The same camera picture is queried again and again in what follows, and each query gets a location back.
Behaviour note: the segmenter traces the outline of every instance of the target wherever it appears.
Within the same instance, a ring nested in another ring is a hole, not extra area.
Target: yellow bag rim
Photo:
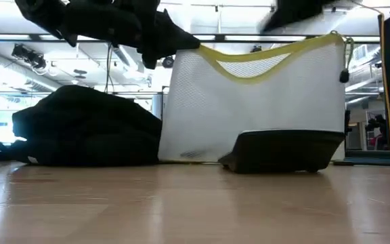
[[[222,74],[224,77],[227,77],[229,80],[235,81],[237,83],[250,85],[265,81],[271,75],[278,72],[281,68],[289,64],[291,61],[298,58],[301,54],[304,54],[305,52],[311,51],[319,47],[324,47],[325,45],[329,45],[331,43],[336,43],[337,45],[344,45],[344,40],[339,34],[330,33],[322,37],[315,37],[304,41],[298,41],[296,43],[291,43],[283,47],[269,49],[261,52],[255,52],[251,54],[223,54],[204,45],[200,46],[200,48],[197,50],[197,53],[202,56],[217,72]],[[273,58],[283,54],[290,55],[285,57],[271,69],[254,77],[238,77],[228,72],[224,67],[222,67],[222,65],[220,65],[220,63],[218,63],[218,61],[244,63]]]

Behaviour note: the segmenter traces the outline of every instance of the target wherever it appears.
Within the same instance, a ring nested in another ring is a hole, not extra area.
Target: mesh laundry bag
[[[179,51],[159,159],[216,162],[243,131],[343,132],[344,52],[334,33],[245,55]]]

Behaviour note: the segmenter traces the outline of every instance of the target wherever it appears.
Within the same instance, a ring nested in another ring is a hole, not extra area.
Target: light wood surface
[[[390,167],[0,164],[0,243],[390,243]]]

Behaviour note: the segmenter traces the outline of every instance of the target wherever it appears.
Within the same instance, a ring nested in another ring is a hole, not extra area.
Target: black bag
[[[13,114],[16,141],[0,150],[25,163],[64,166],[158,162],[162,122],[133,101],[68,85]]]

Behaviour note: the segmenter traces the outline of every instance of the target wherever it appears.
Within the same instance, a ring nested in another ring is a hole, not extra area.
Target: black plastic base
[[[239,173],[316,173],[328,167],[344,133],[314,130],[268,130],[240,134],[231,153],[220,158],[225,168]]]

